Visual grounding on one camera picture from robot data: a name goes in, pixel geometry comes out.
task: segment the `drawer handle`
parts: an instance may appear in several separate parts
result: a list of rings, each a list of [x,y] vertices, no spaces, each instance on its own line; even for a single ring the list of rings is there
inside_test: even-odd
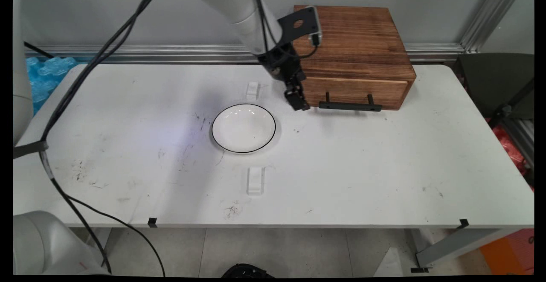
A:
[[[374,97],[368,95],[369,104],[358,103],[339,103],[330,101],[330,92],[326,92],[326,101],[318,103],[319,108],[344,109],[344,110],[362,110],[362,111],[381,111],[382,105],[374,104]]]

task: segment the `white plastic holder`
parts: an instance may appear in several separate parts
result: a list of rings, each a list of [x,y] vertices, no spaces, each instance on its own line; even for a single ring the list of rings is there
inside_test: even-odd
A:
[[[255,81],[248,83],[246,88],[246,99],[248,101],[256,101],[258,99],[258,88],[259,84]]]
[[[249,196],[261,196],[264,193],[265,168],[250,167],[246,192]]]

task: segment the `wooden box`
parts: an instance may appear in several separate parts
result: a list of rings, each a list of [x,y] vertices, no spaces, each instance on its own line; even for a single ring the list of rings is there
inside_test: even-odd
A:
[[[294,6],[300,10],[306,6]],[[317,6],[322,43],[302,59],[302,82],[310,106],[326,101],[367,104],[371,94],[383,109],[398,110],[415,71],[388,8]],[[300,56],[313,50],[308,36],[293,42]]]

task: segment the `white table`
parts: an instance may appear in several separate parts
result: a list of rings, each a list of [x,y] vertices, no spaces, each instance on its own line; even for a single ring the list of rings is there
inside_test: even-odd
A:
[[[66,76],[20,145],[39,140],[83,68]],[[464,230],[495,230],[478,236],[487,241],[534,227],[533,192],[452,71],[414,68],[401,109],[373,113],[293,111],[283,83],[261,66],[100,65],[51,130],[49,163],[66,193],[137,227],[156,218],[158,227],[457,228],[466,219]],[[230,154],[210,126],[248,102],[251,81],[260,84],[251,103],[272,113],[277,133],[263,151]],[[257,197],[246,193],[253,166],[265,167]],[[82,225],[38,154],[14,160],[13,173],[14,215],[45,210]],[[120,226],[81,212],[91,226]]]

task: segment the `floor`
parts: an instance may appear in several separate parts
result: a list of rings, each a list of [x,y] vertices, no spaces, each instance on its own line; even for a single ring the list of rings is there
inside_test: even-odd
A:
[[[249,263],[275,278],[366,277],[374,275],[389,247],[397,247],[404,276],[491,274],[479,250],[439,264],[428,274],[412,274],[410,268],[417,264],[409,230],[143,228],[140,231],[156,247],[167,276],[219,278],[236,263]],[[433,230],[435,241],[447,232]],[[150,246],[128,228],[112,229],[106,251],[115,275],[161,274]]]

